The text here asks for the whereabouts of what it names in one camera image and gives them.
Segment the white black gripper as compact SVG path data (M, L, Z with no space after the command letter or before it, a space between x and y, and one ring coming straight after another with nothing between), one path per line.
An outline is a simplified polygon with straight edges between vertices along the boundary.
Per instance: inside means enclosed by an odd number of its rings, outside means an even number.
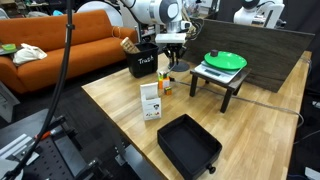
M183 57L184 52L180 50L182 45L186 42L185 33L168 33L168 34L157 34L155 38L157 44L164 44L162 51L169 59L168 68L173 68L175 66L174 56L171 52L176 53L176 65L179 65L179 60Z

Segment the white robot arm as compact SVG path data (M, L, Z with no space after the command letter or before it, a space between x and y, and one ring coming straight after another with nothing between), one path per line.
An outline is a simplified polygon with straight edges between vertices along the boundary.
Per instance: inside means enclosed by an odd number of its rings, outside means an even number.
M164 25L166 32L157 34L156 43L165 44L163 52L170 59L168 68L174 69L184 55L186 32L192 27L182 18L182 0L120 0L141 24Z

